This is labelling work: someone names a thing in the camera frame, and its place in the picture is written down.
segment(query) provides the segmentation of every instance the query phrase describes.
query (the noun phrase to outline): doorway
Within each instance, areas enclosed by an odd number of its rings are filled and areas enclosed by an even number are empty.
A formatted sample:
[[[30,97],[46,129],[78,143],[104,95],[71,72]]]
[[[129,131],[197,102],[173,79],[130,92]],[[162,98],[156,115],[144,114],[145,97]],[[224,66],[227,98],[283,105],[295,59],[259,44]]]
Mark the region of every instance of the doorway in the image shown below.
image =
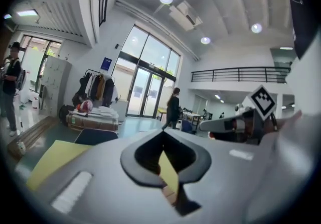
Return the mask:
[[[151,71],[137,68],[128,95],[127,116],[155,118],[163,80],[161,76]]]

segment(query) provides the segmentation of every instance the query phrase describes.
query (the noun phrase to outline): chair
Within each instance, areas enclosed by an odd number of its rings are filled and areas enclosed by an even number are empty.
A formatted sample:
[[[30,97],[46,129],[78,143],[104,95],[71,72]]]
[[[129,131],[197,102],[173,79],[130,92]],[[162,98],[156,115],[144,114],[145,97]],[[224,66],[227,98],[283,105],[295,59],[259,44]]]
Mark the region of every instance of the chair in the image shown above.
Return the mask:
[[[187,120],[182,120],[182,131],[192,135],[196,135],[196,131],[193,131],[192,124]]]
[[[117,139],[118,135],[114,131],[84,129],[76,138],[75,144],[95,146],[104,142]]]

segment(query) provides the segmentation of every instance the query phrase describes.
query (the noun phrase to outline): shoe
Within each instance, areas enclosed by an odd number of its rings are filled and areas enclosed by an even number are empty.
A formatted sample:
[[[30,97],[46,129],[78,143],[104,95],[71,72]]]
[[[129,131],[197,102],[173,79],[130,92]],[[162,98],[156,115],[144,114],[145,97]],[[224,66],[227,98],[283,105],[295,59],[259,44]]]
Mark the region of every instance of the shoe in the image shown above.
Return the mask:
[[[17,131],[10,131],[9,136],[14,137],[17,134]]]

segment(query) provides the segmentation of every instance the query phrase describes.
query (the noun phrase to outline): black shirt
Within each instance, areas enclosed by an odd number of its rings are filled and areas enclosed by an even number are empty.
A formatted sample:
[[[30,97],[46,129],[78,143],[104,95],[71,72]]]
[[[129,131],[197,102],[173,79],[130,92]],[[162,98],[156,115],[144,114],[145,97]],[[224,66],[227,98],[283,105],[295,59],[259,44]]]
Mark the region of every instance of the black shirt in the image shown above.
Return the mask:
[[[6,72],[7,76],[15,76],[19,77],[21,71],[20,67],[20,61],[19,59],[16,60],[11,60],[10,65],[8,66],[8,70]],[[4,80],[3,83],[3,91],[6,94],[15,94],[16,93],[16,82],[15,81],[9,81],[9,80]]]
[[[318,21],[308,0],[290,0],[294,49],[299,59],[304,55],[315,37]]]
[[[167,107],[167,120],[176,122],[180,117],[180,100],[174,96],[170,99],[169,105]]]

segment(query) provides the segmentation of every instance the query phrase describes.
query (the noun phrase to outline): sign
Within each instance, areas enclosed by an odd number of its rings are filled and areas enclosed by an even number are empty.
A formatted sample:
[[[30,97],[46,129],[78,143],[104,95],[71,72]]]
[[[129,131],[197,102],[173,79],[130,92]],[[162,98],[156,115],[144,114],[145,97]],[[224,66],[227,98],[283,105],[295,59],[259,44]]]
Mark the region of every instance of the sign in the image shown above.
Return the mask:
[[[102,62],[102,65],[100,67],[100,69],[103,69],[103,70],[109,70],[109,67],[110,67],[110,64],[111,64],[111,59],[108,59],[105,57],[104,61]]]
[[[263,85],[249,94],[248,97],[254,104],[263,121],[266,120],[276,108],[275,101]]]

